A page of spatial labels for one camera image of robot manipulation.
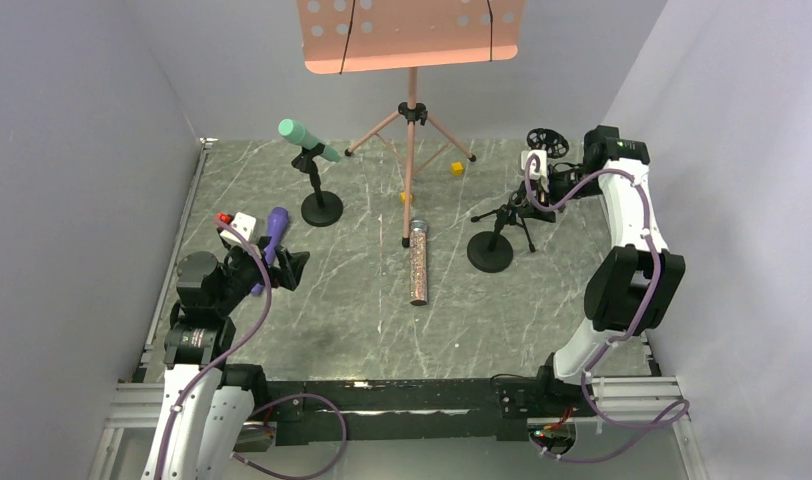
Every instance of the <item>black cable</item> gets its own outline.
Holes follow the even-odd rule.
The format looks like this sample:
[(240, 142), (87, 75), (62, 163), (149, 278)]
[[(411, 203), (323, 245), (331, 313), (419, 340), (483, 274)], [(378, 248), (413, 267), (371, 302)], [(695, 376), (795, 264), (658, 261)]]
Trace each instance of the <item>black cable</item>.
[(574, 448), (574, 441), (571, 440), (571, 437), (566, 437), (568, 444), (565, 446), (565, 449), (559, 453), (553, 451), (553, 447), (556, 446), (557, 440), (559, 437), (553, 435), (549, 439), (546, 439), (546, 442), (543, 442), (542, 439), (544, 437), (536, 437), (532, 432), (530, 432), (530, 439), (539, 447), (546, 448), (548, 452), (553, 453), (554, 455), (565, 455), (566, 453), (570, 452), (572, 448)]
[[(556, 168), (556, 167), (559, 167), (559, 166), (568, 167), (568, 168), (565, 169), (565, 170), (559, 170), (558, 168)], [(548, 172), (550, 174), (568, 173), (568, 172), (580, 173), (580, 172), (582, 172), (582, 165), (580, 165), (578, 163), (571, 163), (571, 162), (557, 162), (557, 163), (548, 165), (547, 169), (548, 169)]]
[(488, 33), (488, 61), (494, 61), (494, 12), (491, 11), (491, 0), (486, 0), (486, 6), (488, 7), (488, 24), (489, 24), (489, 33)]
[(353, 5), (350, 7), (350, 23), (347, 25), (347, 40), (344, 41), (344, 53), (341, 55), (341, 68), (338, 74), (344, 73), (344, 62), (347, 60), (347, 46), (350, 45), (350, 34), (353, 33), (353, 14), (356, 13), (356, 0), (353, 0)]
[(523, 378), (527, 379), (527, 377), (523, 375), (516, 375), (514, 373), (498, 373), (497, 375), (492, 375), (491, 378), (488, 379), (488, 384), (494, 386), (494, 379), (498, 377), (514, 377), (514, 378)]

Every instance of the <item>microphone stand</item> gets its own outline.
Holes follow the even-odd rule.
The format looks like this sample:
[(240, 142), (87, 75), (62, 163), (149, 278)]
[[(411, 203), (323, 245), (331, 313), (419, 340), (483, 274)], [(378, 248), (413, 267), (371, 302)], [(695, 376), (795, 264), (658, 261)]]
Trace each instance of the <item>microphone stand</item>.
[[(533, 188), (538, 192), (536, 198), (542, 202), (546, 202), (547, 194), (537, 182), (533, 183)], [(542, 222), (556, 222), (555, 213), (544, 213), (530, 205), (527, 201), (527, 191), (524, 182), (521, 182), (518, 186), (518, 190), (509, 195), (509, 200), (506, 204), (488, 213), (471, 217), (471, 222), (479, 222), (489, 215), (497, 215), (497, 218), (494, 220), (494, 230), (491, 232), (480, 232), (471, 237), (471, 240), (468, 242), (467, 250), (468, 260), (471, 262), (471, 265), (486, 273), (503, 271), (512, 263), (512, 245), (506, 237), (501, 235), (500, 232), (503, 230), (503, 227), (513, 225), (524, 229), (524, 234), (527, 235), (527, 246), (530, 248), (530, 252), (535, 252), (536, 246), (530, 238), (530, 231), (527, 229), (527, 223), (524, 219), (532, 218)]]
[(303, 220), (313, 227), (328, 227), (337, 222), (344, 213), (344, 204), (338, 195), (321, 191), (321, 177), (318, 175), (318, 166), (315, 157), (324, 152), (325, 145), (318, 143), (314, 148), (301, 148), (300, 154), (291, 161), (291, 166), (302, 173), (309, 175), (314, 193), (311, 193), (300, 207)]

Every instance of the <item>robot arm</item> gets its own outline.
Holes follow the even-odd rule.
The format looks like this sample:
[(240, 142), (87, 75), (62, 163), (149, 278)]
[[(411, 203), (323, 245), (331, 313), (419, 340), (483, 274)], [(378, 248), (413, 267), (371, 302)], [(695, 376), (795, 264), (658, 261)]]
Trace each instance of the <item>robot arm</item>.
[[(621, 139), (617, 128), (601, 125), (586, 134), (584, 148), (585, 155), (579, 168), (557, 171), (547, 165), (543, 170), (531, 170), (531, 175), (537, 175), (545, 185), (551, 202), (564, 197), (586, 175), (601, 169), (629, 173), (650, 199), (650, 158), (644, 143)], [(619, 175), (601, 175), (597, 183), (590, 182), (580, 190), (576, 198), (599, 194), (606, 201), (612, 249), (586, 287), (585, 319), (568, 343), (549, 359), (553, 380), (577, 386), (583, 369), (597, 352), (610, 338), (624, 334), (630, 326), (650, 284), (653, 273), (651, 255), (660, 257), (662, 274), (633, 335), (659, 325), (685, 272), (683, 257), (668, 252), (652, 205), (648, 205), (648, 224), (656, 251), (650, 251), (644, 240), (648, 233), (644, 221), (646, 209), (635, 184)]]
[[(277, 245), (278, 240), (260, 236), (261, 222), (255, 217), (243, 213), (221, 215), (224, 223), (231, 223), (260, 251), (266, 255), (273, 251), (266, 271), (275, 288), (297, 287), (308, 252), (291, 255)], [(272, 233), (270, 220), (268, 233)], [(280, 235), (284, 227), (279, 228)], [(223, 262), (209, 252), (196, 252), (182, 259), (177, 268), (179, 301), (171, 311), (171, 330), (165, 340), (164, 398), (142, 480), (221, 478), (244, 422), (256, 406), (268, 400), (260, 365), (224, 363), (206, 372), (181, 408), (175, 407), (186, 386), (230, 348), (235, 326), (229, 314), (251, 289), (263, 283), (255, 261), (240, 242), (229, 232), (219, 234), (228, 250)], [(177, 416), (169, 441), (163, 445), (164, 426), (173, 408)], [(167, 452), (166, 460), (161, 472), (157, 472), (159, 452), (163, 450)]]

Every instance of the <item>clear tube with glitter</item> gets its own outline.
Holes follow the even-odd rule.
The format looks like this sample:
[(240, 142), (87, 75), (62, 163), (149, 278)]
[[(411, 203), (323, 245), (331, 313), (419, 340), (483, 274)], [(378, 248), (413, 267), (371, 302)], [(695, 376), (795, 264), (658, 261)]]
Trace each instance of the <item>clear tube with glitter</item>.
[(429, 225), (413, 218), (409, 224), (410, 273), (412, 277), (412, 305), (426, 305), (429, 300), (427, 287), (427, 230)]

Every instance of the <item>gray wall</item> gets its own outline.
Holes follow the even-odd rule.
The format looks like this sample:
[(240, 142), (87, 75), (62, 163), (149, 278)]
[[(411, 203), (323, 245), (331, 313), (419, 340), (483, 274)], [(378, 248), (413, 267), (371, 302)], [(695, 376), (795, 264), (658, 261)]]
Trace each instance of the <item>gray wall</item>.
[[(406, 100), (403, 70), (306, 70), (294, 1), (128, 1), (200, 136), (269, 139), (294, 117), (321, 137), (356, 138)], [(523, 138), (541, 126), (581, 136), (603, 118), (663, 5), (531, 0), (515, 59), (422, 69), (419, 100), (462, 138)], [(396, 125), (387, 135), (405, 137)]]
[(87, 476), (198, 151), (123, 1), (0, 1), (0, 479)]
[(652, 341), (710, 478), (812, 478), (812, 1), (669, 1), (606, 122), (686, 256)]

